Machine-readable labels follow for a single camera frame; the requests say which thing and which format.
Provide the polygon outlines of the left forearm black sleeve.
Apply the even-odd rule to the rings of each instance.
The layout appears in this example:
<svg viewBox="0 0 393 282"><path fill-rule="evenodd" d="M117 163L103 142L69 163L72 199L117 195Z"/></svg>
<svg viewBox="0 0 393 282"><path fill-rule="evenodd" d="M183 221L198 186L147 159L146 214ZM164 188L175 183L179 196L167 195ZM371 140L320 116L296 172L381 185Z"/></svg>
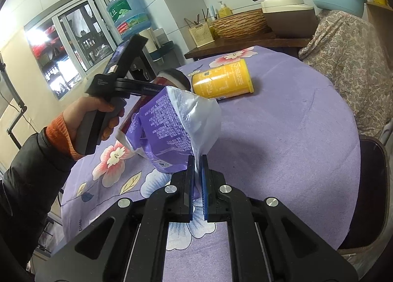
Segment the left forearm black sleeve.
<svg viewBox="0 0 393 282"><path fill-rule="evenodd" d="M79 158L62 115L23 144L1 180L1 269L25 271L47 214Z"/></svg>

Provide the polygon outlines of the left hand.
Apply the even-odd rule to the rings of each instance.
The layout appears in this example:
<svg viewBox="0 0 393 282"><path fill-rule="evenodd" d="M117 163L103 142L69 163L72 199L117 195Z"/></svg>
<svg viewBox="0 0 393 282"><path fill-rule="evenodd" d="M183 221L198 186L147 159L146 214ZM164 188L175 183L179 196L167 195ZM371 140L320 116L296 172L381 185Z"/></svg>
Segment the left hand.
<svg viewBox="0 0 393 282"><path fill-rule="evenodd" d="M90 153L94 145L107 140L124 116L125 102L113 99L81 97L63 112L71 143L79 153Z"/></svg>

